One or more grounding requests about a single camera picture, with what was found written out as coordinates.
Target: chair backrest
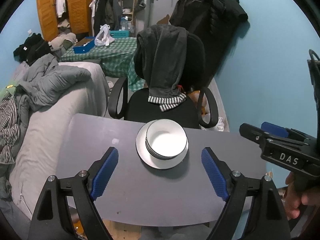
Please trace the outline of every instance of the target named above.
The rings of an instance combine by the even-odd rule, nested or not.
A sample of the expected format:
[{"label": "chair backrest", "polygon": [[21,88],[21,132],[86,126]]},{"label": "chair backrest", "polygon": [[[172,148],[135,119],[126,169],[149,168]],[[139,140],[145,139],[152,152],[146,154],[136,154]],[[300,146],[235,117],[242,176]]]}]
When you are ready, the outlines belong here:
[{"label": "chair backrest", "polygon": [[[201,83],[204,67],[205,52],[203,43],[198,36],[189,33],[187,36],[186,62],[179,85],[182,85],[185,91],[189,91],[191,86],[195,86],[196,89],[200,89],[198,84]],[[140,78],[144,78],[142,73],[142,65],[135,64],[134,68],[137,75]]]}]

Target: human hand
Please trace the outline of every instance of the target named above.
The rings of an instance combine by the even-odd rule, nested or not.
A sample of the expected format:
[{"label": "human hand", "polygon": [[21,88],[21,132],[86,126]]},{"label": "human hand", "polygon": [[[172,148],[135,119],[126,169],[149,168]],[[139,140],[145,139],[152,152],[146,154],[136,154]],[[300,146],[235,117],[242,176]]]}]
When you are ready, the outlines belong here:
[{"label": "human hand", "polygon": [[301,195],[296,192],[293,181],[294,174],[290,172],[289,176],[285,180],[285,183],[288,185],[288,189],[284,196],[284,210],[287,214],[288,220],[295,219],[300,215],[299,206],[301,203],[308,206],[320,204],[320,187],[308,189]]}]

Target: blue textured pad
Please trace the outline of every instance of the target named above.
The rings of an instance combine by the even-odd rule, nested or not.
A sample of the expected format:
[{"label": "blue textured pad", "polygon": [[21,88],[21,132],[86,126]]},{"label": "blue textured pad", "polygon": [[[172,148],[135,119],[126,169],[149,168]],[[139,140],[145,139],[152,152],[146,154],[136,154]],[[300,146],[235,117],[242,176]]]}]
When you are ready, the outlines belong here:
[{"label": "blue textured pad", "polygon": [[226,180],[206,149],[202,150],[201,162],[217,196],[222,198],[223,201],[227,201],[229,199],[229,194],[227,191]]},{"label": "blue textured pad", "polygon": [[101,169],[98,171],[97,176],[93,179],[92,192],[90,194],[93,200],[96,200],[98,197],[102,196],[111,178],[111,175],[118,164],[118,160],[118,150],[114,149],[106,159]]},{"label": "blue textured pad", "polygon": [[268,132],[276,136],[280,136],[284,138],[287,138],[289,136],[289,133],[285,128],[275,124],[268,123],[268,122],[264,122],[261,125],[261,129],[264,130],[265,132]]}]

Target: green checkered tablecloth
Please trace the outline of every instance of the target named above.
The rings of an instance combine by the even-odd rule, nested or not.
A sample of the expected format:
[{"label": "green checkered tablecloth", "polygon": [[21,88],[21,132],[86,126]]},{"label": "green checkered tablecloth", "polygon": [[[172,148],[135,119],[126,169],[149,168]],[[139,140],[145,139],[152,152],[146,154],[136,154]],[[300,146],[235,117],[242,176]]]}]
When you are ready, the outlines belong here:
[{"label": "green checkered tablecloth", "polygon": [[109,46],[94,46],[83,54],[75,54],[73,48],[70,48],[61,57],[60,62],[101,59],[101,67],[106,76],[116,78],[128,76],[128,87],[135,92],[142,89],[145,83],[134,70],[133,56],[136,48],[136,38],[118,38]]}]

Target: metal screw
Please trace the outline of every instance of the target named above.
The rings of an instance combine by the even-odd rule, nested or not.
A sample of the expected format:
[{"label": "metal screw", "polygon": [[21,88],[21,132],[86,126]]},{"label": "metal screw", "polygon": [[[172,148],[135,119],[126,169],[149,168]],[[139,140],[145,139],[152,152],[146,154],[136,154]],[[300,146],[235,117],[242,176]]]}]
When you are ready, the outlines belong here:
[{"label": "metal screw", "polygon": [[271,180],[272,180],[272,178],[271,178],[269,175],[264,176],[264,179],[265,179],[266,181],[271,181]]},{"label": "metal screw", "polygon": [[235,176],[235,177],[240,177],[241,172],[239,172],[239,171],[233,171],[233,172],[232,172],[232,175]]},{"label": "metal screw", "polygon": [[79,172],[80,177],[84,177],[86,175],[87,175],[87,171],[85,171],[85,170]]},{"label": "metal screw", "polygon": [[54,181],[54,179],[55,179],[55,176],[54,175],[50,175],[49,177],[48,177],[48,181]]}]

